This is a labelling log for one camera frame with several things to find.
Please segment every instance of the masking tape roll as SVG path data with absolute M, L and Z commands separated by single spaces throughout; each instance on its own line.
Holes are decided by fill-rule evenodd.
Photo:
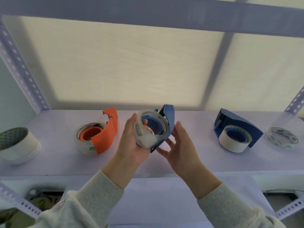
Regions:
M 33 159 L 40 150 L 41 144 L 25 127 L 16 127 L 0 133 L 0 157 L 12 165 Z
M 96 148 L 91 138 L 99 134 L 102 130 L 105 129 L 105 127 L 106 124 L 104 122 L 91 122 L 78 127 L 74 134 L 74 140 L 82 153 L 96 154 Z
M 285 136 L 289 140 L 289 142 L 278 138 L 275 135 L 276 133 Z M 273 144 L 285 149 L 292 149 L 295 145 L 299 143 L 299 140 L 296 135 L 280 127 L 270 127 L 267 131 L 267 137 Z
M 233 125 L 225 126 L 219 136 L 222 147 L 234 153 L 243 152 L 251 141 L 252 137 L 246 130 Z
M 152 122 L 150 128 L 154 134 L 146 130 L 142 123 L 143 117 L 149 118 Z M 156 147 L 169 133 L 169 124 L 166 119 L 156 111 L 141 110 L 134 124 L 133 134 L 136 143 L 146 149 Z

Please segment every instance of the right hand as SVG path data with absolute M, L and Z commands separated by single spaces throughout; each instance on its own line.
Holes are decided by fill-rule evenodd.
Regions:
M 192 140 L 180 121 L 174 126 L 172 136 L 175 138 L 175 143 L 169 138 L 166 139 L 166 143 L 171 148 L 170 151 L 162 148 L 156 150 L 168 160 L 174 172 L 186 180 L 189 175 L 195 173 L 202 166 L 202 163 Z

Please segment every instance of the orange tape dispenser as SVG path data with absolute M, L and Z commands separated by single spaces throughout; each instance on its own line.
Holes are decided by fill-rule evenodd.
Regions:
M 117 133 L 118 115 L 116 108 L 105 109 L 102 113 L 108 115 L 108 122 L 91 122 L 80 126 L 75 131 L 75 142 L 84 154 L 105 152 L 111 146 Z

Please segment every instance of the blue tape dispenser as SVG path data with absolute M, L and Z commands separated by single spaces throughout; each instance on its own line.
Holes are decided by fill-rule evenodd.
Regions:
M 141 110 L 137 115 L 134 124 L 133 134 L 136 143 L 144 148 L 151 149 L 151 153 L 156 150 L 169 136 L 174 128 L 174 107 L 165 104 L 160 111 Z M 147 126 L 153 131 L 148 132 L 142 124 L 142 120 L 147 119 Z
M 246 146 L 252 147 L 263 132 L 246 119 L 221 108 L 214 122 L 214 132 L 221 145 L 232 152 L 240 153 Z M 245 144 L 241 150 L 238 145 Z

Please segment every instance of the metal shelf frame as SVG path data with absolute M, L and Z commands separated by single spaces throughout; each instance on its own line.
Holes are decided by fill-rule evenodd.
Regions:
M 19 15 L 117 24 L 225 32 L 218 62 L 209 78 L 214 84 L 225 59 L 233 33 L 304 38 L 304 9 L 219 0 L 0 0 L 0 55 L 30 105 L 39 114 L 49 110 L 26 61 L 2 21 L 2 15 Z M 206 90 L 207 102 L 209 90 Z M 285 111 L 296 115 L 304 105 L 304 86 Z M 12 199 L 17 207 L 36 218 L 39 209 L 29 212 L 18 195 L 0 182 L 0 197 Z M 300 198 L 276 213 L 283 219 L 302 208 Z

